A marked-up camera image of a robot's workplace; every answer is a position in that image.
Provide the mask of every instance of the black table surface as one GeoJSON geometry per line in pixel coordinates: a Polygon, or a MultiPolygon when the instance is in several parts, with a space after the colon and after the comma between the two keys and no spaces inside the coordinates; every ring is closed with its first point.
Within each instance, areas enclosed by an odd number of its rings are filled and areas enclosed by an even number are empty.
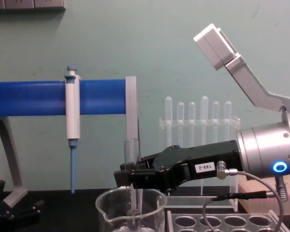
{"type": "MultiPolygon", "coordinates": [[[[59,191],[29,191],[28,194],[18,203],[14,210],[22,210],[33,205],[38,200],[45,202],[41,220],[38,224],[17,230],[18,232],[98,232],[99,215],[95,207],[96,198],[107,189],[76,190],[71,194],[67,190],[59,191]]],[[[204,187],[204,195],[213,196],[213,193],[222,193],[227,188],[204,187]]],[[[191,195],[192,192],[199,192],[192,187],[181,187],[173,195],[191,195]]],[[[201,213],[200,209],[173,209],[175,213],[201,213]]],[[[208,209],[208,213],[232,213],[231,209],[208,209]]],[[[290,230],[290,216],[284,216],[284,224],[290,230]]]]}

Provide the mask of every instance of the cable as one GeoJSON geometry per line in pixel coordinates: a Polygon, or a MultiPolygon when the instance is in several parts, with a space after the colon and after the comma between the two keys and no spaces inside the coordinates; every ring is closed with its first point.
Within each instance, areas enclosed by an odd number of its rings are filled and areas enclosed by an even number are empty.
{"type": "MultiPolygon", "coordinates": [[[[279,220],[278,220],[278,223],[275,227],[275,230],[274,232],[278,232],[280,227],[281,227],[281,224],[282,224],[282,220],[283,220],[283,217],[284,217],[284,206],[282,204],[282,201],[280,199],[280,196],[278,195],[278,193],[276,192],[276,190],[270,186],[268,183],[266,183],[265,181],[263,181],[262,179],[256,177],[255,175],[252,175],[250,173],[245,173],[245,172],[242,172],[242,171],[237,171],[237,174],[239,175],[245,175],[251,179],[254,179],[258,182],[260,182],[261,184],[265,185],[273,194],[274,196],[277,198],[277,201],[278,201],[278,204],[279,204],[279,220]]],[[[208,225],[208,227],[212,230],[212,232],[217,232],[215,230],[215,228],[209,223],[207,217],[206,217],[206,207],[213,201],[217,201],[217,198],[211,198],[209,199],[204,205],[203,205],[203,208],[202,208],[202,214],[203,214],[203,218],[206,222],[206,224],[208,225]]]]}

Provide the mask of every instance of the green wall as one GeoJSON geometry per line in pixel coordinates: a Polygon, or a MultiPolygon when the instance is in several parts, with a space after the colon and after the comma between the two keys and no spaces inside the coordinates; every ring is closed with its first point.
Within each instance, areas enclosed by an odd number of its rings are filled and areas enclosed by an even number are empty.
{"type": "MultiPolygon", "coordinates": [[[[137,76],[142,155],[159,151],[163,100],[233,102],[242,128],[280,120],[255,109],[225,70],[214,70],[192,38],[221,27],[268,90],[290,96],[290,0],[67,0],[64,13],[0,14],[0,81],[137,76]]],[[[25,185],[68,189],[65,117],[11,118],[25,185]]],[[[77,188],[115,186],[125,116],[82,116],[77,188]]],[[[0,145],[0,178],[11,189],[0,145]]]]}

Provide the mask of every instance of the robotic arm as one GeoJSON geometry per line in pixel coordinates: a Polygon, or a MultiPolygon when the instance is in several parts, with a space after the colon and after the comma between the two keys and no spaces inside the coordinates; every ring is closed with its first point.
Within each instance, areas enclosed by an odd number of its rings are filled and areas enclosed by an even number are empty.
{"type": "Polygon", "coordinates": [[[239,130],[237,141],[171,146],[128,169],[121,165],[121,171],[115,172],[117,185],[168,192],[194,179],[223,179],[237,169],[259,178],[275,177],[277,192],[287,200],[283,175],[290,174],[290,98],[267,92],[220,28],[211,24],[194,41],[216,70],[223,66],[228,70],[254,106],[281,111],[282,121],[239,130]]]}

